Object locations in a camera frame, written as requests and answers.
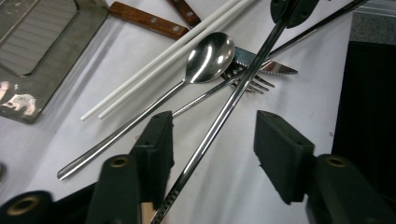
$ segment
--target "metal spoon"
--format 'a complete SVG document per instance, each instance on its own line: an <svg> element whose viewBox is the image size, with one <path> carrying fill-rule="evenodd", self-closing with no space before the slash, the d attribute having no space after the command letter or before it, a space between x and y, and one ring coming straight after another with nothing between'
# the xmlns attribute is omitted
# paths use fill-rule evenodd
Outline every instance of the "metal spoon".
<svg viewBox="0 0 396 224"><path fill-rule="evenodd" d="M226 34L213 33L205 37L191 52L187 62L186 76L182 81L98 145L67 164L58 172L58 179L67 178L99 156L183 87L188 84L208 82L221 75L233 60L234 51L233 40Z"/></svg>

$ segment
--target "black clamp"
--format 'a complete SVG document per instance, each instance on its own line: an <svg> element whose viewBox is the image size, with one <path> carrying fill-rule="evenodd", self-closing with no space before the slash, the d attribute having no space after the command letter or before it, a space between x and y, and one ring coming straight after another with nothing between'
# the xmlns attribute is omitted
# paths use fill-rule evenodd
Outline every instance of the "black clamp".
<svg viewBox="0 0 396 224"><path fill-rule="evenodd" d="M272 0L271 16L274 23L288 20L287 28L292 28L306 21L317 4L318 0Z"/></svg>
<svg viewBox="0 0 396 224"><path fill-rule="evenodd" d="M254 151L284 203L308 195L310 223L396 223L352 162L331 154L315 157L314 145L280 116L258 111Z"/></svg>
<svg viewBox="0 0 396 224"><path fill-rule="evenodd" d="M141 223L141 203L163 201L173 161L172 112L149 121L130 154L103 164L99 180L54 202L49 192L31 191L0 207L4 224Z"/></svg>

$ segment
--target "chopsticks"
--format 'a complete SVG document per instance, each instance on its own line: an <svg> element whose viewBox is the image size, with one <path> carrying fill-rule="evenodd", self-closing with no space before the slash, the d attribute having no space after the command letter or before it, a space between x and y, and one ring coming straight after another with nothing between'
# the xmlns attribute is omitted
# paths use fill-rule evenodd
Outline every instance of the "chopsticks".
<svg viewBox="0 0 396 224"><path fill-rule="evenodd" d="M119 97L112 105L110 105L104 112L99 115L100 119L110 114L114 109L121 105L125 100L140 90L152 78L158 76L170 64L176 62L179 58L191 51L192 48L199 43L205 36L219 29L221 25L227 24L234 17L239 15L243 9L250 5L255 0L231 0L216 10L208 18L203 20L188 33L183 35L175 44L169 47L166 51L161 53L157 58L148 63L134 76L126 80L116 90L111 92L104 100L94 106L90 111L84 114L80 119L86 120L94 113L102 109L110 101L118 97L123 91L129 89L121 97Z"/></svg>

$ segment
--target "spoon handle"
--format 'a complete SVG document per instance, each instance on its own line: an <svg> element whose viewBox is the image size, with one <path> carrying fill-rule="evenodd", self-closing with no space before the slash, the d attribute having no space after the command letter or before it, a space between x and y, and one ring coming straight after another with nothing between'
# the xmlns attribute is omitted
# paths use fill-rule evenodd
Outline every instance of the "spoon handle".
<svg viewBox="0 0 396 224"><path fill-rule="evenodd" d="M217 85L216 87L212 88L211 90L205 92L204 94L202 94L201 96L197 97L195 100L189 102L187 105L184 105L183 107L181 107L179 110L175 111L172 114L172 117L175 119L178 116L184 114L185 112L187 112L188 110L190 110L191 108L195 107L196 105L200 104L202 101L208 99L209 97L211 97L212 95L214 95L215 93L217 93L218 91L221 91L222 89L224 89L227 86L230 86L231 84L233 84L238 78L242 77L242 75L245 74L245 71L239 72L237 73L235 76L229 77L227 79L225 79L223 82L221 82L219 85Z"/></svg>
<svg viewBox="0 0 396 224"><path fill-rule="evenodd" d="M120 138L122 138L125 134L127 134L129 131L132 130L137 124L140 123L143 119L145 119L149 114L151 114L156 108L158 108L160 105L165 103L167 100L169 100L172 96L174 96L178 91L180 91L183 87L187 86L188 83L186 83L184 80L180 81L179 83L176 84L171 90L169 90L167 93L165 93L163 96L158 98L154 103L146 107L142 112L140 112L139 115L131 119L130 121L126 122L124 125L122 125L120 128L118 128L114 133L109 135L107 138L102 140L99 144L82 154L80 157L77 159L73 160L69 164L67 164L64 168L62 168L57 176L58 179L63 180L76 172L77 170L83 168L85 165L87 165L89 162L91 162L93 159L95 159L97 156L99 156L101 153L103 153L105 150L107 150L109 147L111 147L115 142L117 142Z"/></svg>

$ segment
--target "steel grill plate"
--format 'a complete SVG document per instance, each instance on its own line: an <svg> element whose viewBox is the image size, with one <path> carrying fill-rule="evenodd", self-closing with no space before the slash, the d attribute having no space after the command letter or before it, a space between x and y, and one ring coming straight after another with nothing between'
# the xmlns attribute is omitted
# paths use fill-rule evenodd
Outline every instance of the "steel grill plate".
<svg viewBox="0 0 396 224"><path fill-rule="evenodd" d="M106 15L92 0L1 3L0 115L35 121Z"/></svg>

